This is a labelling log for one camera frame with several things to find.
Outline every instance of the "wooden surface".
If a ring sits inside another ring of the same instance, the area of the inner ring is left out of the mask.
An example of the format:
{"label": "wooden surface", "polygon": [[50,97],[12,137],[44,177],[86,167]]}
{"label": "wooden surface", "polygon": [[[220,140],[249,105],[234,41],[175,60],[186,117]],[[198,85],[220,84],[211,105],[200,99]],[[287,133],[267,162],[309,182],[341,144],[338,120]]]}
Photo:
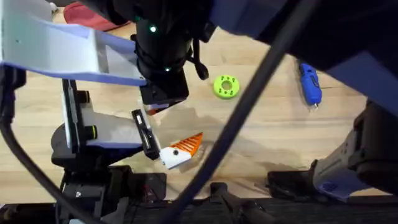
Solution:
{"label": "wooden surface", "polygon": [[[63,22],[61,13],[55,15],[55,21]],[[111,33],[128,38],[135,28],[130,24]],[[154,116],[162,142],[203,131],[204,142],[197,155],[174,170],[143,154],[118,164],[128,164],[136,172],[166,172],[167,198],[175,198],[201,166],[242,93],[232,100],[221,100],[212,92],[212,80],[222,74],[233,75],[245,89],[268,48],[218,29],[210,43],[201,45],[201,60],[210,71],[209,80],[201,81],[194,66],[187,63],[189,98]],[[212,180],[227,181],[232,193],[241,197],[265,197],[267,193],[260,186],[268,171],[307,169],[314,159],[327,156],[342,143],[364,108],[365,97],[320,73],[323,101],[318,111],[309,111],[298,78],[295,60],[287,55]],[[138,88],[133,86],[78,82],[78,88],[90,91],[95,111],[126,118],[140,98]],[[30,73],[27,85],[17,92],[16,107],[13,128],[20,143],[58,184],[63,172],[51,163],[50,138],[63,122],[61,81]],[[0,157],[0,203],[53,201],[3,140]],[[199,197],[207,193],[205,187]]]}

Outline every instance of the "black wire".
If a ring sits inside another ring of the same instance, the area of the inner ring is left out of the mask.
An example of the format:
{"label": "black wire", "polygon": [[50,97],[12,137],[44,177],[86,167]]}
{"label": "black wire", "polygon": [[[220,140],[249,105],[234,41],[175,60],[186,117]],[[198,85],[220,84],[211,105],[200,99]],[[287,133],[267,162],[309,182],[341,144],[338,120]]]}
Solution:
{"label": "black wire", "polygon": [[276,35],[272,47],[262,60],[250,84],[246,87],[233,114],[223,128],[223,131],[215,142],[213,150],[211,150],[205,163],[193,180],[191,180],[187,188],[178,196],[178,199],[165,211],[160,221],[161,224],[174,223],[177,216],[188,203],[192,201],[206,181],[213,175],[218,164],[224,158],[224,155],[238,135],[239,130],[263,89],[269,82],[274,70],[282,60],[285,52],[289,49],[295,37],[299,34],[319,2],[320,0],[302,0],[297,4],[285,26],[283,26],[281,31]]}
{"label": "black wire", "polygon": [[[64,170],[63,171],[63,176],[61,179],[61,183],[60,183],[60,191],[63,192],[63,188],[65,187],[65,179],[67,175],[67,171]],[[60,204],[58,202],[55,202],[55,223],[56,224],[60,224]]]}
{"label": "black wire", "polygon": [[10,123],[0,124],[1,134],[10,148],[11,152],[17,157],[19,162],[32,174],[35,179],[43,186],[43,188],[56,199],[57,203],[61,204],[70,213],[72,213],[76,218],[80,219],[86,224],[105,224],[93,216],[87,214],[82,209],[78,208],[69,198],[64,196],[64,194],[58,189],[57,186],[40,170],[39,167],[30,159],[26,152],[21,148],[14,133],[11,129]]}

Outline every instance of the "green ring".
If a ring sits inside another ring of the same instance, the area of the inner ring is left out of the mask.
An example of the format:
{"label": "green ring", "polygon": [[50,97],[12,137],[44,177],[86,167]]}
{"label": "green ring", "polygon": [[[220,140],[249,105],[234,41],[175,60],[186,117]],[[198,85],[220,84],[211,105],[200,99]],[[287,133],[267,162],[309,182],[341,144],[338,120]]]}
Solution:
{"label": "green ring", "polygon": [[[229,82],[231,89],[224,89],[224,82]],[[214,80],[213,90],[215,95],[221,99],[234,98],[239,93],[239,81],[231,75],[220,75]]]}

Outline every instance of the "metal bracket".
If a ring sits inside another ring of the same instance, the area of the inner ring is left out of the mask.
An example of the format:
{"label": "metal bracket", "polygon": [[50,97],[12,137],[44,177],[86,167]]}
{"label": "metal bracket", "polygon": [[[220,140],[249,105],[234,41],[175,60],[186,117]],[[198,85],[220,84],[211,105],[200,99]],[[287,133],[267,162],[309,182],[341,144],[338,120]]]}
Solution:
{"label": "metal bracket", "polygon": [[135,42],[76,24],[54,24],[44,0],[0,0],[0,64],[54,78],[146,85]]}

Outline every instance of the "blue tool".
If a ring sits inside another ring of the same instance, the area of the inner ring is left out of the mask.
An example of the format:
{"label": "blue tool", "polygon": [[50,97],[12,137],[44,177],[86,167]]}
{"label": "blue tool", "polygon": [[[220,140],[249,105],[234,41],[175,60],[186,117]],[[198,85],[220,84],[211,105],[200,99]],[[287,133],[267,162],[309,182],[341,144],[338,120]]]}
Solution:
{"label": "blue tool", "polygon": [[303,86],[305,101],[318,109],[318,105],[322,100],[322,91],[319,86],[317,71],[309,64],[302,62],[298,64],[301,73],[300,82]]}

